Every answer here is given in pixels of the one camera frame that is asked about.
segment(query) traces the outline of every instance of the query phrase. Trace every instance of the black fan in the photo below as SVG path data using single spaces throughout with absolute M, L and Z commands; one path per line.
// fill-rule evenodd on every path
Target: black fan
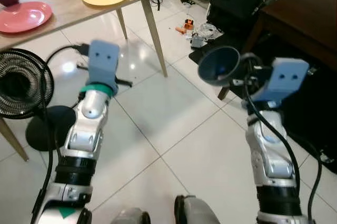
M 48 150 L 45 119 L 52 129 L 53 149 L 55 143 L 59 147 L 64 145 L 67 132 L 75 123 L 75 112 L 66 106 L 48 108 L 48 118 L 44 118 L 42 99 L 47 105 L 53 91 L 53 75 L 37 55 L 24 49 L 0 52 L 0 116 L 9 119 L 35 116 L 26 129 L 26 140 L 40 151 Z

